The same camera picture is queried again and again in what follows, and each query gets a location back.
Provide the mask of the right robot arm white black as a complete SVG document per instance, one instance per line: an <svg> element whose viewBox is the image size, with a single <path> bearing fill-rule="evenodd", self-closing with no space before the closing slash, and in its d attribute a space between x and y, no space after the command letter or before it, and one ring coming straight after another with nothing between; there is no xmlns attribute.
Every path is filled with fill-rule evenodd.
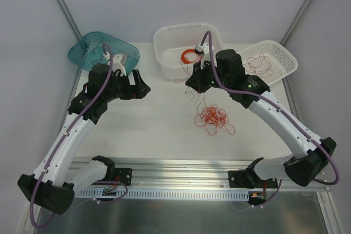
<svg viewBox="0 0 351 234"><path fill-rule="evenodd" d="M200 60L185 84L199 93L220 88L244 108L261 118L288 146L291 154L267 159L257 158L246 168L248 187L259 187L266 179L289 178L306 187L328 165L336 168L331 156L336 142L321 138L304 126L278 102L270 87L258 76L249 75L241 56L233 49L213 54L196 51Z"/></svg>

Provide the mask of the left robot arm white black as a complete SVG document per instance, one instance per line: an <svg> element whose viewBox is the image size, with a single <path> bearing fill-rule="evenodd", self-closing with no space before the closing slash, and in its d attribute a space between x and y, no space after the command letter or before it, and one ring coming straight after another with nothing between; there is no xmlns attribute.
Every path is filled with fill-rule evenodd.
<svg viewBox="0 0 351 234"><path fill-rule="evenodd" d="M115 162L101 155L93 157L79 171L67 172L83 139L107 111L109 102L142 99L151 91L138 70L133 70L132 76L134 84L121 70L112 71L104 64L95 65L89 72L87 83L71 101L65 125L52 148L32 174L23 174L18 180L20 190L32 206L62 215L76 193L96 181L110 184L117 179Z"/></svg>

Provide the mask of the ball of wires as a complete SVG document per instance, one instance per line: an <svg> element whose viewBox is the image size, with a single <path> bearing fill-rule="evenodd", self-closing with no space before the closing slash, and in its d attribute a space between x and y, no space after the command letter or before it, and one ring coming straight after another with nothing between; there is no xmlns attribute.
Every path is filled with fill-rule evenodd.
<svg viewBox="0 0 351 234"><path fill-rule="evenodd" d="M198 128L204 128L209 136L215 136L221 129L229 135L236 133L236 128L230 123L227 112L217 104L207 105L205 98L197 106L194 122Z"/></svg>

